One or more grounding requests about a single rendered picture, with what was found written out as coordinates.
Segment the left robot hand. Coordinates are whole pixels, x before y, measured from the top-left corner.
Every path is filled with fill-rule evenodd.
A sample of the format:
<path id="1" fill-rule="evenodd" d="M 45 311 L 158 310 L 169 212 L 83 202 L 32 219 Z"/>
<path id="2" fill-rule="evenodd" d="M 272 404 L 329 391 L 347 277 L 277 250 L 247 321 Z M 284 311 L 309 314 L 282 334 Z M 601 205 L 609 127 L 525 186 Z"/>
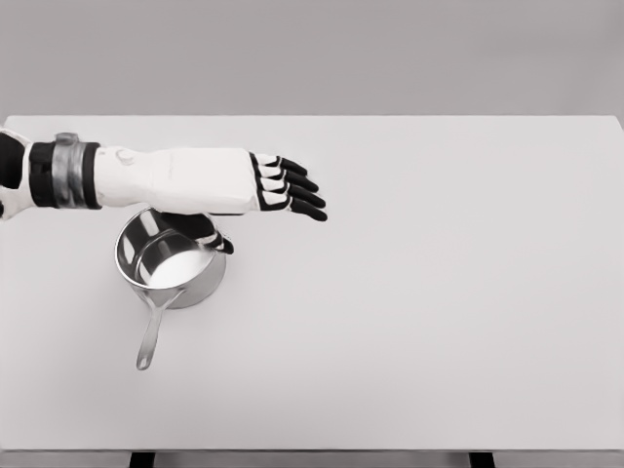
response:
<path id="1" fill-rule="evenodd" d="M 307 170 L 283 156 L 240 148 L 184 149 L 175 151 L 169 171 L 158 175 L 154 207 L 190 240 L 232 254 L 233 244 L 216 227 L 215 215 L 286 211 L 326 221 L 326 202 L 318 191 Z"/>

